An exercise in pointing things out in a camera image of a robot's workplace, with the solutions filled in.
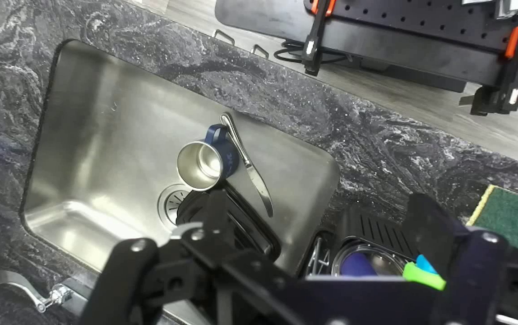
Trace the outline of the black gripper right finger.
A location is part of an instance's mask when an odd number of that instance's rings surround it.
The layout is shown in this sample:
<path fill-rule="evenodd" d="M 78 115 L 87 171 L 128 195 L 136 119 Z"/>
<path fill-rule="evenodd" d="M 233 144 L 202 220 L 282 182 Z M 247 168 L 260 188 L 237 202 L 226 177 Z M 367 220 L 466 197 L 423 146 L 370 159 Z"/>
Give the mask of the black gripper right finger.
<path fill-rule="evenodd" d="M 412 193 L 404 235 L 444 278 L 432 325 L 518 321 L 518 247 L 486 227 L 468 227 L 435 199 Z"/>

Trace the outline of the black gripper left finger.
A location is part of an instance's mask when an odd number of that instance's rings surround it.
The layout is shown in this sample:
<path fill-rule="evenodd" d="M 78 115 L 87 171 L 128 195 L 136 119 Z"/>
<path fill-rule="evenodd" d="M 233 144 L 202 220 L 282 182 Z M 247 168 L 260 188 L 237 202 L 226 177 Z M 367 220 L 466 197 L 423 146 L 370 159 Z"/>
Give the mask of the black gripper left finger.
<path fill-rule="evenodd" d="M 231 186 L 192 191 L 179 204 L 177 227 L 166 244 L 143 236 L 114 245 L 80 325 L 155 325 L 166 305 L 188 300 L 215 316 L 210 262 L 237 253 L 275 262 L 282 244 Z"/>

